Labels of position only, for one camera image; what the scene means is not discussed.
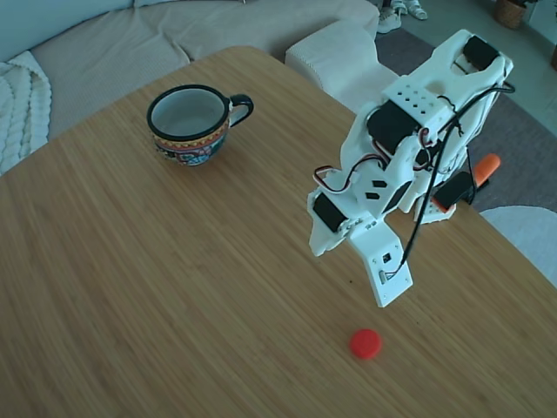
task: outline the orange handle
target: orange handle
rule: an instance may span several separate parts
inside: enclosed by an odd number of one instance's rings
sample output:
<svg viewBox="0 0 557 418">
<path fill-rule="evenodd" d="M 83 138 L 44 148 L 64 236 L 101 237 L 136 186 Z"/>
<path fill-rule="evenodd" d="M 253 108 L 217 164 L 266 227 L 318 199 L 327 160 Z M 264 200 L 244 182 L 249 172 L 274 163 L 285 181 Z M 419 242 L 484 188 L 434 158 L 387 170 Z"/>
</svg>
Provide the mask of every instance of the orange handle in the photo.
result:
<svg viewBox="0 0 557 418">
<path fill-rule="evenodd" d="M 473 177 L 476 185 L 483 185 L 501 165 L 501 158 L 496 154 L 487 154 L 474 168 Z"/>
</svg>

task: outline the red cap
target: red cap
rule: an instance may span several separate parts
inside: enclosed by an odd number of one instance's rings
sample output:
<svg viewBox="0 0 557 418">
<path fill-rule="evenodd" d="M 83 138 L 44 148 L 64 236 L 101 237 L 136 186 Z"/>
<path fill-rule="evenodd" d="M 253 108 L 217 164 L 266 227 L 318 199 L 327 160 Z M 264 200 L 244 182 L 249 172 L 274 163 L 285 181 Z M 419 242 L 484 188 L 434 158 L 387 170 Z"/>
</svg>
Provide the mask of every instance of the red cap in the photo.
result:
<svg viewBox="0 0 557 418">
<path fill-rule="evenodd" d="M 381 337 L 371 329 L 360 329 L 350 340 L 350 349 L 356 357 L 370 360 L 381 351 Z"/>
</svg>

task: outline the shoe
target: shoe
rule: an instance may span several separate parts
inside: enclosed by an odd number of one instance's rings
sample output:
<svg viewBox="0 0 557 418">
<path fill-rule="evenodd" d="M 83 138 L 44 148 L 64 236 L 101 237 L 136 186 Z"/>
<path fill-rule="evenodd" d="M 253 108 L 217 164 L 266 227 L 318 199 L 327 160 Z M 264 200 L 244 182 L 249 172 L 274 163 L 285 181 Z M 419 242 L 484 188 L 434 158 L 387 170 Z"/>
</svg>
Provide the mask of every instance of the shoe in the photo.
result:
<svg viewBox="0 0 557 418">
<path fill-rule="evenodd" d="M 408 14 L 408 8 L 404 4 L 404 0 L 392 0 L 391 1 L 391 9 L 393 9 L 394 11 L 399 11 L 400 10 L 401 15 L 407 15 Z"/>
<path fill-rule="evenodd" d="M 384 7 L 381 9 L 377 32 L 385 34 L 402 26 L 402 22 L 400 21 L 400 12 L 400 9 L 395 10 L 390 7 Z"/>
<path fill-rule="evenodd" d="M 404 0 L 404 5 L 410 12 L 410 15 L 418 20 L 427 20 L 427 12 L 422 9 L 419 0 Z"/>
</svg>

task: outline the cup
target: cup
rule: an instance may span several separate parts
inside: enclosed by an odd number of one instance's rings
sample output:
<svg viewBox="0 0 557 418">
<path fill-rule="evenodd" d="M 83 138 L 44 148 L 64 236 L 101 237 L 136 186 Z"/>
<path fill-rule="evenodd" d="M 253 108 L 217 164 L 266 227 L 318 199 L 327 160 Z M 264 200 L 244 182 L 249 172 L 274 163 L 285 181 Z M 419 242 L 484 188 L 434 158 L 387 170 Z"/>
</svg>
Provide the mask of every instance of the cup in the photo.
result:
<svg viewBox="0 0 557 418">
<path fill-rule="evenodd" d="M 155 146 L 181 165 L 207 162 L 222 147 L 228 130 L 253 112 L 245 94 L 230 98 L 207 85 L 188 84 L 158 96 L 147 111 Z"/>
</svg>

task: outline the sofa cushion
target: sofa cushion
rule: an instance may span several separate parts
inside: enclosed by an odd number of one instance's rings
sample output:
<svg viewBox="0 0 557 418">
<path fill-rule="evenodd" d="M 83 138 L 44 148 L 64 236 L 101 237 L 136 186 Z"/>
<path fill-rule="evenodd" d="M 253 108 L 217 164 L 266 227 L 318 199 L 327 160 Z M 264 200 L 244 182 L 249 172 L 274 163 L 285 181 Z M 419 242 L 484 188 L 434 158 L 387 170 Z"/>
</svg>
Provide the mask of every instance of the sofa cushion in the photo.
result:
<svg viewBox="0 0 557 418">
<path fill-rule="evenodd" d="M 379 20 L 377 8 L 366 0 L 185 1 L 138 12 L 192 59 L 233 45 L 252 45 L 283 59 L 290 46 L 332 22 L 349 19 L 374 35 Z"/>
<path fill-rule="evenodd" d="M 52 86 L 50 138 L 190 62 L 134 9 L 91 19 L 32 53 Z"/>
<path fill-rule="evenodd" d="M 133 7 L 152 6 L 154 4 L 176 2 L 176 1 L 179 1 L 179 0 L 134 0 Z M 232 0 L 232 1 L 245 3 L 245 0 Z"/>
<path fill-rule="evenodd" d="M 0 62 L 84 20 L 131 5 L 132 0 L 2 0 Z"/>
</svg>

